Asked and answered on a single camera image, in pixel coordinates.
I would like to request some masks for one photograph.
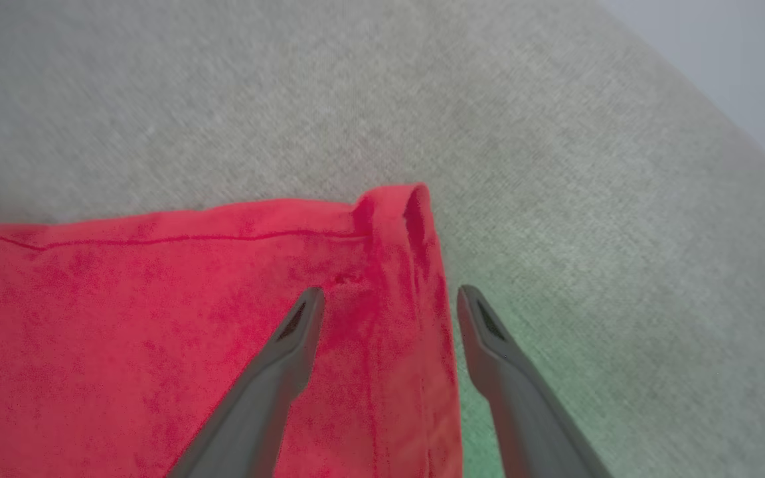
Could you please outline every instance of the red cloth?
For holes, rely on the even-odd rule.
[[[327,298],[276,476],[460,476],[426,187],[0,226],[0,476],[162,476],[301,291]]]

